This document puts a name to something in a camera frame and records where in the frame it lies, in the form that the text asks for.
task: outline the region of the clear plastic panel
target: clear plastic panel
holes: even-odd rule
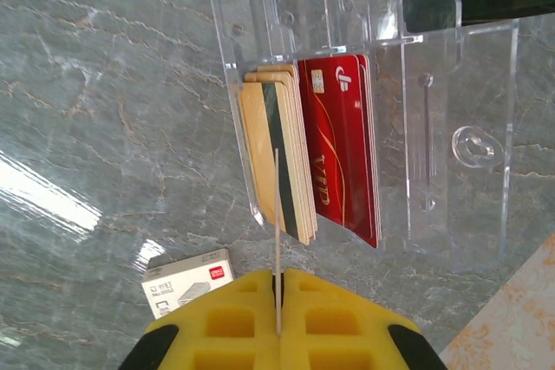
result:
[[[251,210],[262,225],[238,115],[242,75],[260,64],[364,53],[380,252],[418,250],[458,270],[499,258],[518,24],[462,29],[460,7],[460,0],[212,0]]]

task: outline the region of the card stack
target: card stack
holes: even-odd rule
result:
[[[308,244],[317,231],[310,164],[294,65],[258,67],[245,75],[238,104],[258,206],[275,224],[275,170],[279,170],[280,228]],[[278,149],[278,166],[274,149]]]
[[[316,211],[373,247],[381,237],[366,55],[298,63]]]

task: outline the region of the small white box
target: small white box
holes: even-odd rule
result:
[[[142,280],[154,318],[233,280],[227,249],[149,269]]]

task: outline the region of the black rubber corner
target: black rubber corner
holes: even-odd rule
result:
[[[179,331],[177,325],[165,325],[144,334],[119,370],[157,370]]]
[[[271,277],[271,291],[274,293],[274,298],[276,297],[276,276]],[[281,308],[284,307],[284,293],[285,293],[285,279],[284,272],[281,272]]]
[[[390,325],[388,331],[409,370],[447,370],[422,334],[402,325]]]

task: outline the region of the marble surface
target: marble surface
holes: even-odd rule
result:
[[[151,257],[271,265],[248,210],[209,0],[0,0],[0,363],[115,368]],[[521,23],[507,258],[453,274],[322,221],[286,266],[413,319],[441,351],[555,230],[555,16]]]

